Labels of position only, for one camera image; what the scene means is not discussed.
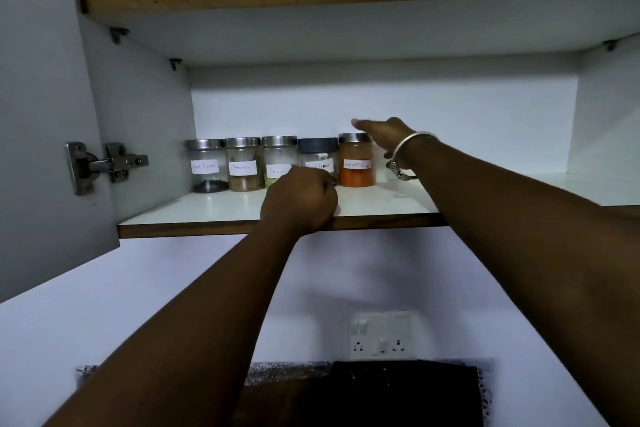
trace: power socket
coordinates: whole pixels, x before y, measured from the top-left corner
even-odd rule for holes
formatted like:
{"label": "power socket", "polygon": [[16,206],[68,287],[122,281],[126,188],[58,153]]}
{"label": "power socket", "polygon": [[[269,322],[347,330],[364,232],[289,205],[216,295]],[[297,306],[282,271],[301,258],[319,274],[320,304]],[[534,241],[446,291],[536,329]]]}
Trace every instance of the power socket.
{"label": "power socket", "polygon": [[411,318],[410,310],[354,314],[348,323],[349,359],[414,359]]}

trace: metal lid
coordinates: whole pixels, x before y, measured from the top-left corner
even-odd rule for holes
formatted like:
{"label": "metal lid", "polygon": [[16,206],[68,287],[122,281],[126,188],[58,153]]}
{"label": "metal lid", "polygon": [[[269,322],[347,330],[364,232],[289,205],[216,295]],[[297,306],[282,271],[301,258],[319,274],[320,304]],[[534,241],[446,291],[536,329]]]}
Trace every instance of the metal lid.
{"label": "metal lid", "polygon": [[298,144],[298,138],[295,135],[272,135],[262,138],[262,145],[265,147],[283,147],[296,144]]}
{"label": "metal lid", "polygon": [[214,150],[224,148],[222,139],[194,139],[186,140],[185,144],[189,150]]}
{"label": "metal lid", "polygon": [[262,144],[260,137],[234,137],[233,139],[225,139],[225,147],[232,149],[260,147],[260,144]]}
{"label": "metal lid", "polygon": [[351,144],[356,142],[371,142],[371,139],[363,131],[357,131],[353,133],[339,134],[338,142],[340,142],[340,144]]}
{"label": "metal lid", "polygon": [[300,154],[316,154],[324,152],[336,152],[338,139],[335,137],[322,137],[320,139],[298,139],[298,151]]}

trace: bracelet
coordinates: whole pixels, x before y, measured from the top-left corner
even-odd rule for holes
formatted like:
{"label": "bracelet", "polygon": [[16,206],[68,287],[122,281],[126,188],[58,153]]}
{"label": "bracelet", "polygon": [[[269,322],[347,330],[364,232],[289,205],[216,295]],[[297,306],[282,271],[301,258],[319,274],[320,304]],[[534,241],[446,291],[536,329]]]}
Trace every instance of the bracelet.
{"label": "bracelet", "polygon": [[416,131],[410,135],[407,135],[404,139],[400,140],[400,143],[396,146],[396,149],[394,150],[394,153],[391,156],[391,160],[389,161],[389,169],[391,169],[391,172],[393,172],[396,175],[396,177],[401,181],[412,181],[414,179],[418,179],[418,176],[409,176],[407,174],[404,174],[404,172],[400,170],[396,162],[396,156],[400,151],[400,149],[402,148],[402,146],[406,144],[409,140],[413,139],[418,135],[428,135],[429,137],[432,137],[436,139],[438,142],[440,142],[440,139],[438,139],[436,135],[434,133],[431,133],[430,131]]}

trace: jar label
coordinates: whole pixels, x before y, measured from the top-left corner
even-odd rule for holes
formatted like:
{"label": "jar label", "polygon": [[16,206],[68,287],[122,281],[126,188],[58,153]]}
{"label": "jar label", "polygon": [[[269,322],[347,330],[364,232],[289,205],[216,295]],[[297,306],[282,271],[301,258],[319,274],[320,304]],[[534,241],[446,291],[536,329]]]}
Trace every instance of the jar label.
{"label": "jar label", "polygon": [[267,164],[267,177],[279,178],[291,171],[291,164]]}
{"label": "jar label", "polygon": [[191,161],[191,174],[217,174],[220,172],[218,159],[202,159]]}
{"label": "jar label", "polygon": [[344,159],[345,169],[371,169],[370,160]]}
{"label": "jar label", "polygon": [[315,160],[313,162],[305,162],[307,167],[315,167],[316,169],[324,169],[330,174],[333,172],[333,159]]}
{"label": "jar label", "polygon": [[229,162],[229,175],[231,176],[255,176],[257,173],[258,164],[254,160]]}

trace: glass jar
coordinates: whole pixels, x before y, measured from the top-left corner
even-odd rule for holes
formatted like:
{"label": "glass jar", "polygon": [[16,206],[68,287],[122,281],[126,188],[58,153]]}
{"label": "glass jar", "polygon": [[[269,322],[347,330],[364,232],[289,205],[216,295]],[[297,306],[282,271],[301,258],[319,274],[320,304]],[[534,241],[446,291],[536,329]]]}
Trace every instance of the glass jar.
{"label": "glass jar", "polygon": [[298,138],[295,135],[274,135],[262,138],[267,188],[298,164]]}
{"label": "glass jar", "polygon": [[220,139],[185,142],[191,161],[193,192],[220,192],[229,189],[227,156]]}
{"label": "glass jar", "polygon": [[336,179],[338,179],[337,150],[338,139],[335,137],[298,139],[300,165],[324,169]]}
{"label": "glass jar", "polygon": [[373,171],[373,144],[364,132],[338,135],[338,163],[340,185],[368,187],[376,184]]}
{"label": "glass jar", "polygon": [[260,137],[225,139],[229,165],[229,189],[255,191],[264,188],[264,161]]}

